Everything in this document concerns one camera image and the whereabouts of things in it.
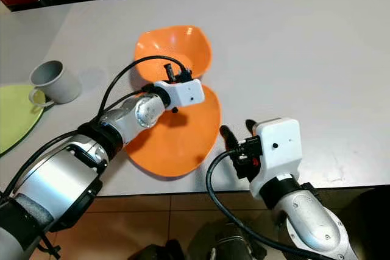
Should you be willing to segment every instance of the gray ceramic cup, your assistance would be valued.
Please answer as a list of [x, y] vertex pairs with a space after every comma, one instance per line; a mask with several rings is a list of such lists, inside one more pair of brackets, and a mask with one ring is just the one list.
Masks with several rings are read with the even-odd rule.
[[[30, 101], [39, 107], [53, 104], [66, 104], [81, 93], [78, 79], [59, 61], [48, 61], [37, 66], [30, 74], [30, 82], [35, 88], [30, 92]], [[35, 93], [40, 90], [50, 98], [49, 102], [39, 104], [34, 101]]]

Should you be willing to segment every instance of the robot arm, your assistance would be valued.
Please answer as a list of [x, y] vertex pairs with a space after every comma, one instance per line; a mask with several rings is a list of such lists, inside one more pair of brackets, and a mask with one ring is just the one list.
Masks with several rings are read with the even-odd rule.
[[357, 260], [341, 221], [297, 182], [302, 159], [298, 121], [283, 118], [246, 124], [253, 137], [244, 141], [238, 142], [226, 126], [221, 134], [227, 150], [241, 149], [239, 155], [230, 156], [238, 177], [250, 181], [252, 196], [263, 199], [275, 222], [286, 226], [287, 233], [280, 235], [283, 242], [332, 259]]
[[13, 197], [0, 203], [0, 259], [28, 259], [42, 235], [72, 227], [101, 190], [108, 162], [166, 110], [203, 102], [197, 79], [157, 82], [39, 158], [19, 179]]

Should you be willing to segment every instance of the tile floor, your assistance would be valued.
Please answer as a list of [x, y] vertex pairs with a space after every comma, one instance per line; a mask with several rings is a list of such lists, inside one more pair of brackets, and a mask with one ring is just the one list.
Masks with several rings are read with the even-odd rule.
[[[337, 212], [365, 190], [321, 191], [321, 198]], [[219, 194], [219, 198], [255, 230], [277, 238], [263, 202], [253, 200], [248, 192]], [[49, 235], [61, 246], [63, 260], [127, 259], [149, 244], [163, 245], [168, 239], [178, 239], [188, 259], [205, 260], [225, 221], [207, 194], [100, 197], [72, 229]], [[284, 259], [279, 251], [267, 251], [266, 259]], [[31, 259], [53, 258], [36, 250]]]

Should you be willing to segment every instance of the white table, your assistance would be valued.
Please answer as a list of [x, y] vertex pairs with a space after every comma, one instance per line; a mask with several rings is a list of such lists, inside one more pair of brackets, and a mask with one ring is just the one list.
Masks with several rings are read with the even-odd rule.
[[[33, 67], [57, 59], [80, 76], [83, 93], [45, 113], [0, 159], [0, 188], [40, 145], [96, 113], [142, 32], [177, 24], [208, 35], [213, 64], [202, 82], [218, 94], [223, 123], [237, 137], [247, 137], [247, 118], [295, 118], [300, 182], [390, 184], [390, 0], [103, 0], [1, 17], [2, 84], [27, 82]], [[112, 100], [129, 90], [127, 76]], [[178, 180], [151, 177], [121, 152], [100, 195], [204, 191], [207, 167], [223, 149], [218, 139], [201, 167]], [[218, 190], [248, 188], [228, 163], [214, 177]]]

